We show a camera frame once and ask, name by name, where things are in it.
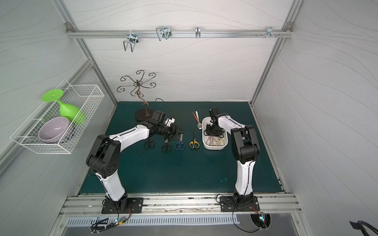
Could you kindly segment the pink kitchen scissors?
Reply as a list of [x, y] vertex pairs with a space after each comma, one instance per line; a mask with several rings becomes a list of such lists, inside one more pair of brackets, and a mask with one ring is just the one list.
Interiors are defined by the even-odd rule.
[[213, 136], [208, 136], [206, 142], [205, 142], [206, 145], [208, 146], [215, 146], [217, 144], [216, 140], [215, 140], [215, 137]]

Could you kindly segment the cream handled scissors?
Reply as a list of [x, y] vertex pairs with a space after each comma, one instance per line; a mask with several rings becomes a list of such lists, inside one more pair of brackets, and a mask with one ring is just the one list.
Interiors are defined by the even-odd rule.
[[217, 146], [217, 147], [224, 146], [225, 144], [224, 144], [224, 140], [223, 140], [223, 138], [215, 137], [215, 138], [214, 138], [213, 145], [214, 145], [214, 146]]

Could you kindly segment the black handled steel scissors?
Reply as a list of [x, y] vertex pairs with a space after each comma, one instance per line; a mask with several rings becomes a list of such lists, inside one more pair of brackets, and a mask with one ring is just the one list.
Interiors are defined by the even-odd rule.
[[162, 152], [170, 152], [170, 151], [172, 151], [172, 146], [170, 145], [170, 139], [169, 138], [166, 138], [165, 140], [164, 140], [164, 144], [163, 144], [163, 146], [162, 146], [162, 148], [161, 148], [161, 151]]

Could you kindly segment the blue handled scissors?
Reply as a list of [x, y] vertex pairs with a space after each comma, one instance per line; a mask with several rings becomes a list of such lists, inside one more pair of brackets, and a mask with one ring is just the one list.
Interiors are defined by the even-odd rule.
[[183, 142], [183, 134], [180, 135], [179, 141], [175, 144], [175, 149], [177, 151], [183, 151], [185, 149], [185, 144]]

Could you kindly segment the small all-black scissors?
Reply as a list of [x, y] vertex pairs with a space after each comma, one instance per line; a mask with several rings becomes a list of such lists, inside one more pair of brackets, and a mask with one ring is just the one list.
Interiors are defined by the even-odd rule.
[[144, 148], [149, 149], [149, 148], [154, 148], [154, 147], [155, 147], [155, 143], [154, 143], [153, 138], [149, 137], [148, 139], [146, 139], [144, 143]]

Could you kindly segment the yellow black handled scissors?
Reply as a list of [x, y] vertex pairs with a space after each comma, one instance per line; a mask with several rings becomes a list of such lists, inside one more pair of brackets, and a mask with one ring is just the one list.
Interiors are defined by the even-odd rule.
[[200, 147], [200, 143], [196, 140], [195, 131], [193, 131], [193, 138], [190, 142], [190, 148], [197, 150]]

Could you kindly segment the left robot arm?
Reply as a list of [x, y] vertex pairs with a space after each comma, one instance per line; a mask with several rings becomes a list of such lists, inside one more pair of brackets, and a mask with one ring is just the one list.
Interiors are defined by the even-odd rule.
[[86, 164], [99, 178], [107, 198], [116, 203], [124, 203], [127, 201], [127, 194], [118, 175], [121, 152], [127, 147], [154, 135], [171, 139], [175, 135], [183, 133], [184, 131], [175, 124], [167, 126], [142, 122], [115, 135], [99, 135], [89, 152]]

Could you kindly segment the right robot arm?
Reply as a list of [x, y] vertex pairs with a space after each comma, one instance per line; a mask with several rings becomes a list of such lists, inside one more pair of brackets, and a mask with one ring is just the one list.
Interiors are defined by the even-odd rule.
[[247, 203], [252, 200], [253, 171], [256, 159], [260, 154], [260, 146], [256, 130], [252, 125], [244, 125], [234, 120], [229, 114], [211, 108], [210, 125], [205, 133], [210, 136], [220, 136], [226, 131], [231, 135], [231, 150], [237, 161], [237, 181], [234, 199], [237, 203]]

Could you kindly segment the white storage box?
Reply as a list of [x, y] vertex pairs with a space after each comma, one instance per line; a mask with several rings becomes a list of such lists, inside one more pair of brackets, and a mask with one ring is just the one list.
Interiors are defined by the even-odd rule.
[[223, 137], [221, 137], [224, 140], [224, 144], [225, 144], [224, 146], [217, 147], [217, 146], [208, 146], [208, 145], [205, 144], [208, 136], [204, 135], [204, 130], [206, 128], [206, 124], [209, 121], [209, 119], [210, 119], [210, 117], [205, 117], [202, 120], [202, 142], [204, 144], [204, 147], [208, 150], [223, 150], [228, 144], [228, 138], [227, 138], [227, 132], [226, 131], [223, 133]]

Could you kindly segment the green plastic goblet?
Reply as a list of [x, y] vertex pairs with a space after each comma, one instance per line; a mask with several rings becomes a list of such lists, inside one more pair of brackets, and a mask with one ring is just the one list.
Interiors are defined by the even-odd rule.
[[64, 91], [62, 89], [53, 89], [46, 92], [42, 96], [42, 101], [57, 101], [60, 105], [60, 115], [62, 117], [66, 117], [69, 121], [74, 122], [76, 125], [82, 125], [87, 120], [87, 116], [77, 106], [61, 102], [60, 98], [63, 95]]

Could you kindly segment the double prong metal hook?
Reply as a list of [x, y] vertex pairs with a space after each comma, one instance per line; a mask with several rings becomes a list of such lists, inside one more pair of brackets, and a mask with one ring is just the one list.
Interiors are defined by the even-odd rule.
[[132, 32], [127, 35], [127, 39], [123, 42], [124, 50], [126, 51], [130, 48], [130, 51], [133, 52], [135, 45], [139, 42], [138, 36]]

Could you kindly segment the looped metal hook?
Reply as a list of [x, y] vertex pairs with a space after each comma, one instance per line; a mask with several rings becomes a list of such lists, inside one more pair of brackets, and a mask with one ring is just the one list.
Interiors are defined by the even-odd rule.
[[172, 36], [172, 32], [170, 27], [167, 26], [160, 26], [156, 28], [156, 34], [158, 36], [158, 40], [161, 41], [164, 39], [169, 39]]

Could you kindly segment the small flat metal hook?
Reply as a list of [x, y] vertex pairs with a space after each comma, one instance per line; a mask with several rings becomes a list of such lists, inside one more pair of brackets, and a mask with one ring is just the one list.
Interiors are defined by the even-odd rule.
[[201, 37], [201, 28], [200, 27], [195, 28], [195, 37], [197, 39], [199, 39]]

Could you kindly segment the right end metal hook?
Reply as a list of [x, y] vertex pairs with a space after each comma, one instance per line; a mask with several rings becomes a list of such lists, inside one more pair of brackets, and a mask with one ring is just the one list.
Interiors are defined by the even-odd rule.
[[256, 36], [257, 37], [265, 37], [265, 38], [278, 38], [278, 37], [282, 37], [282, 34], [281, 33], [274, 33], [273, 29], [271, 27], [268, 27], [265, 33], [263, 33], [263, 34], [257, 33]]

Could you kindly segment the purple bowl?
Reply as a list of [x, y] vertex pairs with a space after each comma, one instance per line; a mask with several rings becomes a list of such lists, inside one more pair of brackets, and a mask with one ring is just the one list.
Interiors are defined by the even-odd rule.
[[66, 117], [56, 117], [42, 126], [38, 132], [39, 139], [47, 144], [57, 143], [71, 125]]

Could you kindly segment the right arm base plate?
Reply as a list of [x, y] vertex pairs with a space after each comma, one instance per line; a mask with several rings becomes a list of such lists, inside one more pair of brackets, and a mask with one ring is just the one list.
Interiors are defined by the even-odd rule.
[[256, 196], [246, 201], [241, 201], [236, 196], [220, 196], [217, 198], [221, 212], [258, 212], [259, 202]]

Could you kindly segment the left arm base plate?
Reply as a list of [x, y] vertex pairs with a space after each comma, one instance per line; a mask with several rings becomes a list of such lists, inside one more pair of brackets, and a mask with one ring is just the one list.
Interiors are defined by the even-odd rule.
[[117, 213], [141, 213], [143, 207], [143, 198], [122, 198], [118, 202], [111, 200], [108, 197], [102, 202], [102, 214], [117, 214]]

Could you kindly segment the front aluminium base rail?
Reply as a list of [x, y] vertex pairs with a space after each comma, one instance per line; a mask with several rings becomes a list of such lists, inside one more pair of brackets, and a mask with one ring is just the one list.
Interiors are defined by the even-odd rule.
[[[256, 212], [301, 213], [301, 206], [294, 194], [255, 194], [251, 203]], [[193, 215], [222, 214], [234, 211], [235, 200], [231, 193], [139, 193], [129, 198], [143, 198], [138, 205], [141, 215]], [[67, 197], [60, 217], [100, 216], [103, 194], [84, 194]]]

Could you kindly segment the horizontal aluminium rail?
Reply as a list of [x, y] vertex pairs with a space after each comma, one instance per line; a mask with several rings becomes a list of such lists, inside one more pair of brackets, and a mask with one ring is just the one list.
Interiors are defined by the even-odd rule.
[[[127, 35], [132, 32], [138, 36], [139, 39], [157, 39], [155, 30], [78, 30], [68, 32], [69, 38], [123, 38], [126, 39]], [[170, 38], [196, 38], [195, 29], [189, 30], [171, 30], [172, 36]], [[262, 30], [209, 30], [201, 29], [200, 38], [265, 38], [257, 37], [256, 34], [263, 34], [266, 29]], [[281, 33], [282, 37], [292, 37], [294, 32], [291, 30], [273, 30], [274, 33]]]

